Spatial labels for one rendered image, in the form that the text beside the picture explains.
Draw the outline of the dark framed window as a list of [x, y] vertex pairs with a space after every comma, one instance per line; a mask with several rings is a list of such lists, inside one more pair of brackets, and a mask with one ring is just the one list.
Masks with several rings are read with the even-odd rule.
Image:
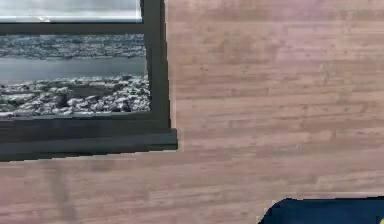
[[174, 150], [164, 0], [0, 0], [0, 161]]

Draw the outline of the dark blue sofa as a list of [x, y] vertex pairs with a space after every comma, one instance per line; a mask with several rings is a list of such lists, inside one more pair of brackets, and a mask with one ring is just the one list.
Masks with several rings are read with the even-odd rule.
[[294, 199], [274, 203], [257, 224], [378, 224], [384, 196]]

